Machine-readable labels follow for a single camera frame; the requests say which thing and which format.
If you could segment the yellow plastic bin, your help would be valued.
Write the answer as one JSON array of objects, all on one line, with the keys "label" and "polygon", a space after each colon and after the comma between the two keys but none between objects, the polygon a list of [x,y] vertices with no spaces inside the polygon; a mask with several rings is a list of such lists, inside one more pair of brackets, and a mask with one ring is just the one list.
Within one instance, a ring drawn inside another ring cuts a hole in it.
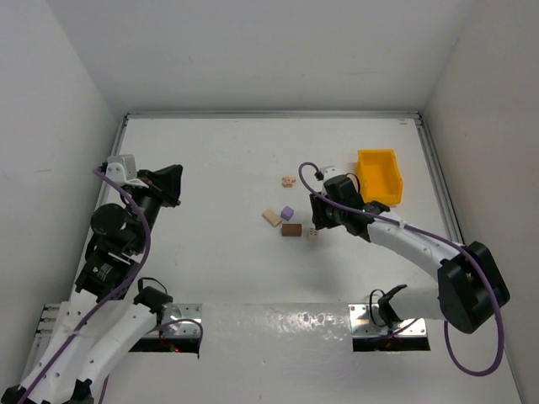
[{"label": "yellow plastic bin", "polygon": [[393,149],[359,150],[355,175],[364,201],[377,201],[384,205],[401,203],[403,179]]}]

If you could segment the beige cube with holes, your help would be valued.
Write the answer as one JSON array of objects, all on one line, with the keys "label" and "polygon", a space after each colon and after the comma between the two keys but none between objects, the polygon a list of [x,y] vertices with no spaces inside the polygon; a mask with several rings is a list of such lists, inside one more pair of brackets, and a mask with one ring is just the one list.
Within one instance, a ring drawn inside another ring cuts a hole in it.
[{"label": "beige cube with holes", "polygon": [[317,240],[318,239],[319,232],[318,230],[314,228],[310,228],[307,233],[307,238],[309,240]]}]

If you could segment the small patterned wood block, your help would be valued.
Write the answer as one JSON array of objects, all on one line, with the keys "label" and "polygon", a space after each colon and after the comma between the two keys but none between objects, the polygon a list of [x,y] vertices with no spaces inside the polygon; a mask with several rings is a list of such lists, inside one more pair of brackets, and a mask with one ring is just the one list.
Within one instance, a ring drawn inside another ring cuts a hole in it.
[{"label": "small patterned wood block", "polygon": [[284,176],[281,179],[281,186],[283,188],[292,188],[296,182],[296,178],[293,176]]}]

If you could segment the purple cube block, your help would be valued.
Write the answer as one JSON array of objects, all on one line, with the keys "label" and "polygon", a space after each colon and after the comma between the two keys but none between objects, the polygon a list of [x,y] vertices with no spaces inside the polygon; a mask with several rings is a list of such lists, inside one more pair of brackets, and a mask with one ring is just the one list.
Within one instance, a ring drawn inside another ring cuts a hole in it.
[{"label": "purple cube block", "polygon": [[290,206],[285,206],[280,213],[280,217],[285,221],[289,221],[294,213],[295,211]]}]

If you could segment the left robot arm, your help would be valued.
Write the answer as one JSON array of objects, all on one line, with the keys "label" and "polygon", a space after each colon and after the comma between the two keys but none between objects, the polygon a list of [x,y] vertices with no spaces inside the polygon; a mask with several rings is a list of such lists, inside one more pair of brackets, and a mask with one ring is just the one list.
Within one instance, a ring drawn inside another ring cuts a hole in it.
[{"label": "left robot arm", "polygon": [[173,300],[147,286],[117,312],[147,260],[160,209],[180,204],[182,172],[179,164],[152,172],[121,162],[94,170],[121,202],[101,205],[92,214],[84,265],[61,304],[49,344],[27,377],[3,393],[3,403],[101,401],[111,370],[160,324]]}]

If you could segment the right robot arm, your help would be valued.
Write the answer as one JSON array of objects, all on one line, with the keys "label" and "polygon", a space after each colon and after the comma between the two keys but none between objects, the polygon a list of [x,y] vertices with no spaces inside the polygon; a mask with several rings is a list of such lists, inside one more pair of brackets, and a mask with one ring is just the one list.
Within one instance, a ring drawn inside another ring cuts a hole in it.
[{"label": "right robot arm", "polygon": [[448,321],[466,334],[475,332],[494,315],[492,300],[504,306],[510,292],[489,249],[480,242],[450,246],[401,225],[400,217],[378,201],[365,202],[354,181],[344,174],[316,173],[323,184],[310,194],[316,229],[342,226],[366,242],[385,247],[423,269],[437,283],[434,291],[406,296],[399,284],[378,299],[382,325],[392,327],[405,311],[427,308],[426,316]]}]

